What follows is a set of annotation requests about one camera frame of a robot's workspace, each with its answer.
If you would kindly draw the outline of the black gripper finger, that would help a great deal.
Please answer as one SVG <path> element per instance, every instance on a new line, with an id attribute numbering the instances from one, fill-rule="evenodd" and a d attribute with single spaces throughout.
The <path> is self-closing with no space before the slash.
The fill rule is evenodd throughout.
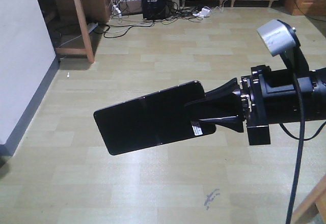
<path id="1" fill-rule="evenodd" d="M 208 118 L 208 119 L 191 119 L 191 121 L 196 121 L 196 122 L 206 123 L 206 124 L 215 124 L 215 125 L 229 128 L 239 133 L 244 132 L 243 120 L 239 116 L 226 116 L 226 117 Z"/>
<path id="2" fill-rule="evenodd" d="M 233 99 L 234 101 L 240 100 L 240 86 L 237 78 L 233 78 L 222 86 L 206 92 L 205 99 L 207 101 L 219 99 Z"/>

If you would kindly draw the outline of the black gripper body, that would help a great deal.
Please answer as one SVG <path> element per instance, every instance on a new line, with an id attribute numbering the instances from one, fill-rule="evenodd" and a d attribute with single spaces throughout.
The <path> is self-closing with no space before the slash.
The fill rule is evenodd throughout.
<path id="1" fill-rule="evenodd" d="M 270 144 L 270 124 L 299 122 L 300 107 L 293 74 L 288 69 L 272 71 L 269 66 L 251 68 L 241 78 L 251 108 L 245 112 L 250 145 Z"/>

